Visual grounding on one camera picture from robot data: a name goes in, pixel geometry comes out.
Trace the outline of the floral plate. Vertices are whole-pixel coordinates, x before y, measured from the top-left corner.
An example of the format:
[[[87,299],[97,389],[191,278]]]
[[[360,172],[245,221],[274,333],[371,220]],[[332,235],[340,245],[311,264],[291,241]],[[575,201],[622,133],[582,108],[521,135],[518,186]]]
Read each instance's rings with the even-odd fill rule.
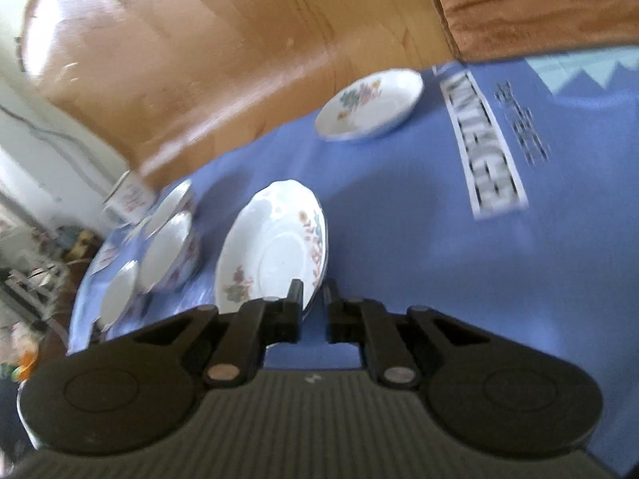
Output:
[[[328,263],[328,226],[321,203],[298,180],[278,180],[240,210],[216,262],[214,303],[234,314],[250,299],[282,299],[303,283],[306,314]]]
[[[394,68],[372,73],[340,90],[321,107],[314,121],[327,142],[372,139],[401,125],[423,95],[423,76]]]

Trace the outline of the white enamel mug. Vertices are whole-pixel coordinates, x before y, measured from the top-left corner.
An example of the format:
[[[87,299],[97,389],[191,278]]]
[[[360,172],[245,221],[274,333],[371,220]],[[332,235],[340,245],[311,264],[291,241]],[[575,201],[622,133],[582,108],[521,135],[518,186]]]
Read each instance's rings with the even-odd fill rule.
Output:
[[[157,194],[132,170],[122,173],[102,204],[102,216],[111,228],[137,225],[146,218]]]

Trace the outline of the blue patterned tablecloth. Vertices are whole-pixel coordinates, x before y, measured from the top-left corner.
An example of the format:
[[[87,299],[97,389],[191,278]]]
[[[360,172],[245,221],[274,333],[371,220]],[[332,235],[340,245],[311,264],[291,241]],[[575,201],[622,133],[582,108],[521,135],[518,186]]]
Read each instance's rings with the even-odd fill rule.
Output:
[[[328,224],[345,296],[430,306],[569,360],[600,385],[589,444],[620,475],[638,462],[638,51],[449,63],[423,73],[408,122],[366,142],[321,140],[312,116],[192,175],[201,266],[109,331],[213,300],[238,212],[298,180]]]

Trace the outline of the brown seat cushion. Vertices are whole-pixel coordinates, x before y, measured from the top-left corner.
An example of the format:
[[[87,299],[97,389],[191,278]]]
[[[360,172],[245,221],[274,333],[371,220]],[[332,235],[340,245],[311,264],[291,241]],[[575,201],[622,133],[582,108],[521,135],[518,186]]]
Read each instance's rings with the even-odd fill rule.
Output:
[[[638,0],[433,2],[450,48],[466,62],[638,42]]]

